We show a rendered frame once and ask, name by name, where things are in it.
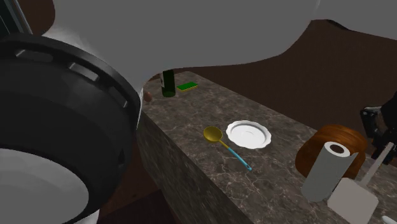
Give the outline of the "white plate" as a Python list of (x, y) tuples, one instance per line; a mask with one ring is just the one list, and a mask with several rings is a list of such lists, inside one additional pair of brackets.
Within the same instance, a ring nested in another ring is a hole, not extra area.
[(237, 146), (252, 150), (265, 148), (271, 143), (272, 138), (266, 127), (249, 120), (239, 120), (229, 124), (226, 134)]

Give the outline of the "green and yellow sponge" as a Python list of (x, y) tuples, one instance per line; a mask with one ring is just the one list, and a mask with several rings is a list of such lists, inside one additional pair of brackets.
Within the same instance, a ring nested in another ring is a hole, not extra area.
[(176, 88), (181, 91), (181, 92), (185, 92), (194, 88), (197, 88), (198, 85), (195, 82), (188, 82), (188, 83), (184, 83), (182, 85), (178, 85)]

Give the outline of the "dark green bottle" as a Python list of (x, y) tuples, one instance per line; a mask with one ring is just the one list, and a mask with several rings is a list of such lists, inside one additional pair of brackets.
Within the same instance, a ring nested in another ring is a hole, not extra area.
[(174, 97), (176, 94), (174, 71), (167, 70), (160, 74), (160, 84), (162, 87), (162, 95), (164, 97)]

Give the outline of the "grey spatula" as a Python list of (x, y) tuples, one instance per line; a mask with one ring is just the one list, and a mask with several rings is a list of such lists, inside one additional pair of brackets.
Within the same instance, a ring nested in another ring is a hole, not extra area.
[(328, 199), (327, 206), (350, 224), (368, 224), (379, 200), (366, 186), (395, 146), (388, 143), (360, 181), (342, 178)]

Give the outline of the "grey paper towel roll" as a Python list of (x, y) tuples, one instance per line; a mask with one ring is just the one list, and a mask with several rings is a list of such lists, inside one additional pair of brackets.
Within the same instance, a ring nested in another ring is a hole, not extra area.
[(357, 155), (340, 143), (325, 142), (301, 188), (302, 195), (311, 202), (329, 197)]

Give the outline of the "brown wooden round container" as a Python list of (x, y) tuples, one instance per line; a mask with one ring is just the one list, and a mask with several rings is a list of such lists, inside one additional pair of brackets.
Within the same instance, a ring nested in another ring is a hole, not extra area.
[(355, 179), (366, 160), (365, 151), (368, 146), (367, 140), (359, 132), (336, 124), (321, 127), (298, 150), (295, 158), (295, 167), (297, 171), (306, 178), (324, 143), (328, 141), (344, 145), (351, 154), (358, 152), (357, 157), (343, 175), (344, 178)]

